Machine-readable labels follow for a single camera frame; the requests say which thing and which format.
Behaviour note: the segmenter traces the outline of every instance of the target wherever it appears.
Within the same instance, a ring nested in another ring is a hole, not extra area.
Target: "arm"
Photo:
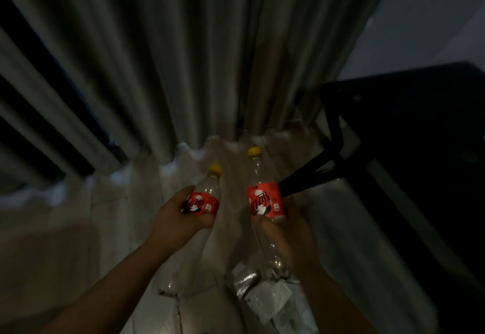
[[[192,190],[193,186],[180,190],[166,202],[160,208],[145,243],[39,334],[120,332],[160,265],[197,231],[213,225],[211,214],[193,216],[180,213],[182,203]]]
[[[295,208],[288,210],[288,218],[285,225],[276,225],[266,217],[256,217],[256,222],[300,279],[319,331],[330,334],[376,333],[359,309],[322,268],[308,223]]]

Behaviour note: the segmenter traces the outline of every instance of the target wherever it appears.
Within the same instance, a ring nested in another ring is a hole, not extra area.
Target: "forearm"
[[[118,333],[168,257],[143,244],[40,333]]]
[[[320,332],[376,332],[321,266],[302,269],[299,278]]]

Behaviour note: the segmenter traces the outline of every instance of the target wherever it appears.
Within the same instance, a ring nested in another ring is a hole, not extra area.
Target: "silver wrapper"
[[[238,297],[242,299],[248,290],[254,287],[261,279],[261,274],[256,270],[239,263],[231,273],[226,276],[226,285]]]

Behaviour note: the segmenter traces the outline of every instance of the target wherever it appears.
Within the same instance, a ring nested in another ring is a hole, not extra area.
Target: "gray wall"
[[[485,0],[381,0],[339,80],[454,61],[485,71]]]

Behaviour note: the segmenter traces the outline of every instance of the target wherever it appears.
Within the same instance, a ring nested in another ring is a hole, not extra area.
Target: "soda bottle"
[[[248,150],[251,162],[249,171],[248,188],[246,194],[249,200],[251,219],[256,215],[263,215],[275,223],[283,223],[287,220],[286,208],[279,190],[278,182],[275,182],[267,169],[262,158],[259,146]],[[253,229],[258,243],[263,251],[266,264],[273,268],[276,274],[286,276],[288,271],[283,265],[281,256],[276,247],[266,237],[265,233],[253,223]]]
[[[219,188],[221,174],[222,169],[220,165],[211,165],[207,177],[196,185],[194,191],[187,197],[187,201],[180,212],[194,215],[212,213],[216,216],[219,200],[221,199]],[[211,228],[198,231],[182,249],[174,253],[163,264],[156,279],[159,294],[174,297],[180,292],[188,291],[192,288],[197,267],[211,231]]]

